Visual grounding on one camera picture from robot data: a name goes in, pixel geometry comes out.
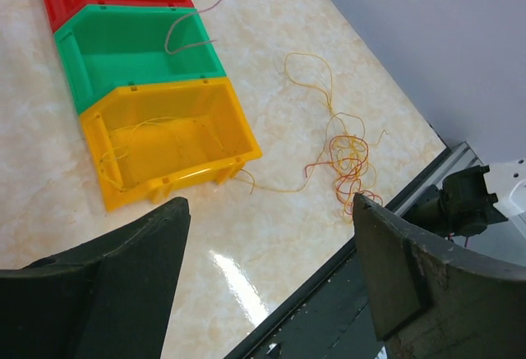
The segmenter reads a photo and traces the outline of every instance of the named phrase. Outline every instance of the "yellow bin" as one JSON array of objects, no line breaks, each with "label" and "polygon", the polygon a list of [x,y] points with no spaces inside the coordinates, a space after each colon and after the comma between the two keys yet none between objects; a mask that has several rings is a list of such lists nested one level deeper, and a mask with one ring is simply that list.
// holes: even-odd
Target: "yellow bin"
[{"label": "yellow bin", "polygon": [[108,211],[224,182],[262,155],[226,77],[119,87],[80,120]]}]

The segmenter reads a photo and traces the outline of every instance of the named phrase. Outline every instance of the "string inside yellow bin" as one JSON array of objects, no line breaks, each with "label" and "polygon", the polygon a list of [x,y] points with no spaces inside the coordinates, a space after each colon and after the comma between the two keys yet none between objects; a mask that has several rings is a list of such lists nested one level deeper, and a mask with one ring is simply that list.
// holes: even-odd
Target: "string inside yellow bin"
[{"label": "string inside yellow bin", "polygon": [[[291,76],[288,69],[289,59],[293,56],[300,57],[311,57],[316,58],[322,61],[330,74],[330,88],[325,90],[316,84],[308,84],[296,80]],[[353,212],[353,196],[356,193],[362,193],[363,195],[369,197],[370,199],[377,201],[383,204],[383,200],[377,194],[375,194],[372,189],[376,185],[376,169],[369,161],[369,152],[370,147],[378,145],[381,141],[381,138],[384,134],[388,134],[387,131],[382,131],[380,138],[375,144],[369,145],[365,141],[366,135],[366,126],[364,121],[352,114],[348,113],[335,113],[333,109],[333,85],[334,77],[332,68],[330,64],[319,55],[313,53],[289,53],[285,58],[284,62],[284,74],[287,78],[292,81],[295,85],[318,90],[325,96],[325,102],[322,104],[328,109],[330,119],[327,122],[325,127],[325,143],[318,154],[316,160],[313,163],[309,163],[304,168],[305,181],[297,189],[281,189],[274,188],[272,186],[261,185],[256,182],[256,179],[253,174],[249,173],[247,170],[242,170],[245,174],[250,177],[250,181],[243,177],[236,177],[237,180],[245,182],[251,185],[251,193],[254,189],[261,189],[264,191],[273,191],[278,193],[297,193],[303,191],[309,181],[311,180],[312,174],[317,166],[326,165],[331,167],[335,171],[335,179],[333,181],[333,188],[335,190],[337,200],[343,205],[343,216],[345,218],[352,219]],[[362,125],[362,134],[360,136],[351,135],[348,132],[348,129],[345,125],[342,117],[350,117],[360,121]],[[337,122],[341,126],[340,134],[329,139],[329,129],[330,125],[333,122]],[[366,185],[364,183],[364,177],[368,174],[373,174],[372,184]]]}]

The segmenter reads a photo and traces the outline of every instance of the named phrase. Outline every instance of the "white object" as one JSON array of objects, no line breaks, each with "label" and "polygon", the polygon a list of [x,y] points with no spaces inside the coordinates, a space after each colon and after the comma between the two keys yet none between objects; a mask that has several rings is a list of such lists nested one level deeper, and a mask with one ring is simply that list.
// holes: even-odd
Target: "white object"
[{"label": "white object", "polygon": [[494,207],[505,217],[526,212],[526,161],[493,163],[484,174],[487,193],[495,193],[498,201]]}]

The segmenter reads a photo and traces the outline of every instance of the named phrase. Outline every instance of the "marble tabletop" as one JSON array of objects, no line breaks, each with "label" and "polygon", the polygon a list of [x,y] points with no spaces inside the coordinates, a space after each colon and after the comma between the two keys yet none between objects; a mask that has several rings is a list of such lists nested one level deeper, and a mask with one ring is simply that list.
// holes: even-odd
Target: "marble tabletop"
[{"label": "marble tabletop", "polygon": [[[203,20],[263,150],[246,167],[260,184],[301,186],[324,142],[323,95],[284,75],[292,51],[330,63],[335,110],[362,117],[367,140],[389,132],[371,148],[385,201],[444,149],[330,0],[225,0]],[[0,0],[0,24],[0,267],[16,269],[154,206],[105,211],[41,0]],[[309,59],[294,75],[326,85]],[[353,236],[334,178],[318,168],[296,194],[250,195],[237,181],[173,194],[189,199],[192,221],[163,358],[223,357]]]}]

